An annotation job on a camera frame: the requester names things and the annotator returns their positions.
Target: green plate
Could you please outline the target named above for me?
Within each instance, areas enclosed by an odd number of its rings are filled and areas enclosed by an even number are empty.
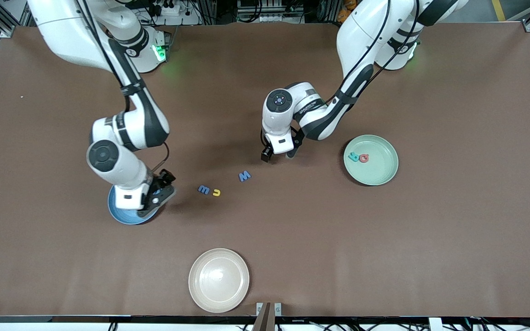
[[[389,182],[398,171],[398,154],[394,147],[384,138],[372,134],[351,140],[343,162],[352,178],[372,186]]]

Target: blue plate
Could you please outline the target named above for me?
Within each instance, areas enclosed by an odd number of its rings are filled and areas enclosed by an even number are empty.
[[[116,193],[115,188],[112,186],[112,188],[109,190],[108,195],[108,209],[109,213],[112,214],[113,218],[115,218],[118,222],[126,225],[136,225],[144,223],[156,214],[158,211],[155,210],[154,212],[151,212],[144,218],[140,218],[137,214],[137,210],[133,209],[119,209],[116,207]]]

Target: white plate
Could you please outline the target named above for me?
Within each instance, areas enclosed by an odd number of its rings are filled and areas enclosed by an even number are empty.
[[[191,266],[189,288],[191,298],[203,310],[228,312],[247,294],[247,264],[229,249],[208,250]]]

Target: gray circular joint cap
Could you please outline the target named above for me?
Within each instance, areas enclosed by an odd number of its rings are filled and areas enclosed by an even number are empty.
[[[292,95],[286,90],[275,90],[267,96],[267,109],[273,113],[283,113],[292,106]]]
[[[120,152],[114,142],[110,140],[99,140],[89,149],[89,163],[101,172],[112,170],[118,161]]]

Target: white robotic arm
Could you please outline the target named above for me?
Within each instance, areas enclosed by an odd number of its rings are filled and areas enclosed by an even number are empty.
[[[353,107],[374,79],[374,62],[382,69],[403,67],[414,54],[418,35],[467,0],[362,0],[337,34],[337,52],[343,82],[328,101],[308,82],[273,90],[263,103],[261,159],[286,153],[294,157],[303,138],[322,140],[334,132],[343,115]],[[300,130],[292,128],[292,120]]]
[[[97,175],[114,185],[115,201],[110,203],[118,209],[138,210],[137,215],[145,218],[175,193],[171,186],[175,178],[170,172],[163,170],[160,176],[154,175],[133,153],[164,144],[169,134],[165,115],[131,57],[126,55],[134,44],[144,44],[143,48],[135,47],[137,55],[144,54],[148,40],[142,43],[133,40],[145,39],[145,30],[130,9],[109,7],[105,0],[28,0],[28,3],[52,52],[71,63],[110,71],[120,82],[127,108],[94,122],[86,159]],[[108,37],[101,23],[114,38],[134,35],[130,46],[124,46],[124,40],[120,44]],[[131,110],[130,101],[134,104]]]

